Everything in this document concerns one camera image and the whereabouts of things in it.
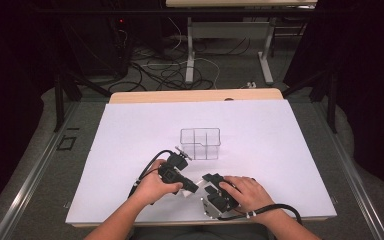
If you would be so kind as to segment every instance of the clear plastic container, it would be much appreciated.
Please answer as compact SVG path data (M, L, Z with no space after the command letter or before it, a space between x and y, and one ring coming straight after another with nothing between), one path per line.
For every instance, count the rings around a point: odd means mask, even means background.
M219 128L184 128L180 131L182 150L194 160L218 159Z

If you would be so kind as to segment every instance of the black curtain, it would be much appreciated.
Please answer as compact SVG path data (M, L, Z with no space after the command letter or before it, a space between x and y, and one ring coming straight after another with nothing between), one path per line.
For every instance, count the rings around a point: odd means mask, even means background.
M355 11L349 16L309 22L284 81L293 87L339 63L337 103L354 133L354 159L384 180L384 1L320 0L317 5L326 10L350 7Z
M23 7L22 1L0 1L0 193L37 128L40 96L53 87L49 63Z

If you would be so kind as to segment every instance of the wooden table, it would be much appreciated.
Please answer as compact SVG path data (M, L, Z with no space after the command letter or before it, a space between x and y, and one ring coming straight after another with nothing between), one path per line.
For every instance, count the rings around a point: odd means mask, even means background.
M281 92L274 88L192 90L158 92L120 92L111 96L110 104L156 103L156 102L202 102L236 100L283 99Z

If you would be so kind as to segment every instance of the white tabletop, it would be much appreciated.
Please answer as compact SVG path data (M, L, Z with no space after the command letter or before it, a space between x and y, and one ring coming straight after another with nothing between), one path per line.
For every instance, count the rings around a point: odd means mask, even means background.
M192 161L182 171L192 181L207 173L251 176L304 219L336 216L287 100L235 100L108 104L66 222L102 223L127 198L150 159L174 150L180 130L191 127L221 130L219 158ZM203 214L203 194L202 189L188 198L168 194L146 207L135 224L221 223Z

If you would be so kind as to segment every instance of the desk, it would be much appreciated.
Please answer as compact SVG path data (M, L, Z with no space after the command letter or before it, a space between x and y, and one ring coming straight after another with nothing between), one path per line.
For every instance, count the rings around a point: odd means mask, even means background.
M114 94L66 222L90 226L104 221L126 199L149 160L161 150L174 150L181 128L203 125L221 129L219 159L194 160L183 175L194 182L207 173L253 176L275 201L294 206L303 219L336 216L289 103L276 89L242 89ZM188 198L168 194L146 207L135 225L226 224L202 214L202 194L202 188Z
M168 7L274 7L314 5L317 0L167 0ZM269 22L192 22L188 17L188 63L186 69L187 83L193 82L195 52L194 38L250 38L264 39L263 51L258 52L261 69L266 84L273 84L273 77L267 62L267 55L273 38L275 18Z

